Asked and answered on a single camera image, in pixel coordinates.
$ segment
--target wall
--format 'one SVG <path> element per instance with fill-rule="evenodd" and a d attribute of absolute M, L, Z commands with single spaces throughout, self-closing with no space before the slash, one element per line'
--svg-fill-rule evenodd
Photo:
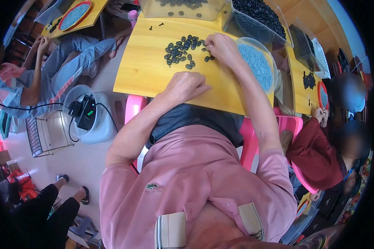
<path fill-rule="evenodd" d="M 351 48 L 353 56 L 357 56 L 360 60 L 363 60 L 366 57 L 364 45 L 348 13 L 342 7 L 338 0 L 327 0 L 327 2 L 329 3 L 330 7 L 334 10 L 335 15 L 341 23 L 342 29 L 346 35 L 346 38 L 348 39 L 349 46 Z M 370 73 L 369 60 L 364 59 L 362 64 L 363 71 L 365 73 Z"/>
<path fill-rule="evenodd" d="M 272 0 L 284 14 L 288 25 L 298 17 L 319 40 L 327 62 L 336 62 L 341 47 L 348 60 L 352 51 L 344 30 L 327 0 Z"/>

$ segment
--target black power adapter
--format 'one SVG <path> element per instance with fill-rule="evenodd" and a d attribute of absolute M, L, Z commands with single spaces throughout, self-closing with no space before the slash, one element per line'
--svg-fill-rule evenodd
<path fill-rule="evenodd" d="M 96 118 L 95 105 L 96 102 L 92 95 L 85 95 L 82 102 L 73 101 L 70 103 L 68 114 L 75 118 L 77 127 L 89 131 Z"/>

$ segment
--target blue lanyard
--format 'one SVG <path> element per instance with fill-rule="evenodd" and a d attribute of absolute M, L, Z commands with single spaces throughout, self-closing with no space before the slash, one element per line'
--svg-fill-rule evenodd
<path fill-rule="evenodd" d="M 348 179 L 348 176 L 352 173 L 352 171 L 354 171 L 353 168 L 351 168 L 349 171 L 348 171 L 348 174 L 345 176 L 345 178 L 343 179 L 343 181 L 345 182 L 346 179 Z"/>

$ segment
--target smartphone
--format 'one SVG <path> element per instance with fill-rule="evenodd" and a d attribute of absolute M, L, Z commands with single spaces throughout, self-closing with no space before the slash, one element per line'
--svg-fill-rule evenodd
<path fill-rule="evenodd" d="M 141 7 L 137 4 L 123 4 L 122 7 L 120 7 L 120 9 L 129 12 L 132 10 L 136 10 L 137 12 L 139 12 Z"/>

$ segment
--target black pants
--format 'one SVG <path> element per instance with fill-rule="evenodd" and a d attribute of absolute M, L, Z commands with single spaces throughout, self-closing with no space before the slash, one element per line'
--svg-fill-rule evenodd
<path fill-rule="evenodd" d="M 227 137 L 234 147 L 243 146 L 239 130 L 244 120 L 243 115 L 215 110 L 191 104 L 180 104 L 159 118 L 145 146 L 151 148 L 161 137 L 190 125 L 203 125 Z"/>
<path fill-rule="evenodd" d="M 31 248 L 65 248 L 68 229 L 73 225 L 80 205 L 70 197 L 47 219 L 57 195 L 57 188 L 50 184 L 36 198 L 11 211 L 15 226 Z"/>

